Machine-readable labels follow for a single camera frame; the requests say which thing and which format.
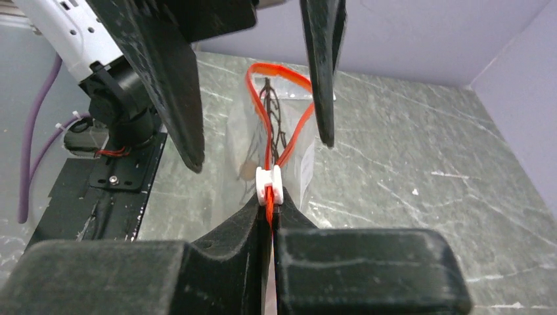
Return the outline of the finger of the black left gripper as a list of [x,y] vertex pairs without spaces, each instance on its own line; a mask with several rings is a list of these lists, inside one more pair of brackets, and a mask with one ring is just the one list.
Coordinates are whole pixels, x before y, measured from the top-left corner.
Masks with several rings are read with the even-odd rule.
[[256,25],[257,1],[89,1],[139,75],[184,164],[205,159],[198,64],[191,45]]
[[345,0],[301,0],[315,117],[323,144],[334,146],[334,75],[347,20]]

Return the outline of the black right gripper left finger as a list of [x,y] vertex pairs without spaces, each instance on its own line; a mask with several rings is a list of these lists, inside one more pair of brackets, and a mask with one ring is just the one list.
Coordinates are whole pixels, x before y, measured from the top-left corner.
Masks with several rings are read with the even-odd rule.
[[1,290],[2,314],[261,314],[269,227],[256,198],[194,242],[43,241]]

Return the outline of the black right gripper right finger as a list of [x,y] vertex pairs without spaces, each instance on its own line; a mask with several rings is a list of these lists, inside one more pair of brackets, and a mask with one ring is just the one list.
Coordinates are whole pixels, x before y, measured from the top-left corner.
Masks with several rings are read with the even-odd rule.
[[279,314],[469,314],[455,254],[435,230],[317,228],[292,205],[273,213]]

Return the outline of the brown longan twig bunch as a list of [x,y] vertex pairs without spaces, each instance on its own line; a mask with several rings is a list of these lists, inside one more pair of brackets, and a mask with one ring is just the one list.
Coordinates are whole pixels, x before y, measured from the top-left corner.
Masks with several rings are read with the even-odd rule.
[[233,161],[235,198],[244,205],[257,192],[257,168],[272,169],[287,145],[282,110],[270,77],[250,78],[235,112]]

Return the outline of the clear zip top bag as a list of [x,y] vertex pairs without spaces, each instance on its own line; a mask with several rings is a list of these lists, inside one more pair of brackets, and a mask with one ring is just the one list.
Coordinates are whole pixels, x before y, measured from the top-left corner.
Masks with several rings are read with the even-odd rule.
[[256,193],[257,168],[281,168],[282,183],[303,211],[315,165],[318,130],[310,79],[279,64],[256,62],[238,84],[226,126],[215,212],[227,219]]

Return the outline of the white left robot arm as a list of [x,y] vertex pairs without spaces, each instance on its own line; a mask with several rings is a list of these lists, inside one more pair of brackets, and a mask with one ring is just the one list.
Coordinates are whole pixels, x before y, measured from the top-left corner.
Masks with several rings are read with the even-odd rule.
[[204,162],[202,101],[192,44],[253,28],[278,1],[17,1],[91,99],[121,146],[151,139],[154,108],[185,165]]

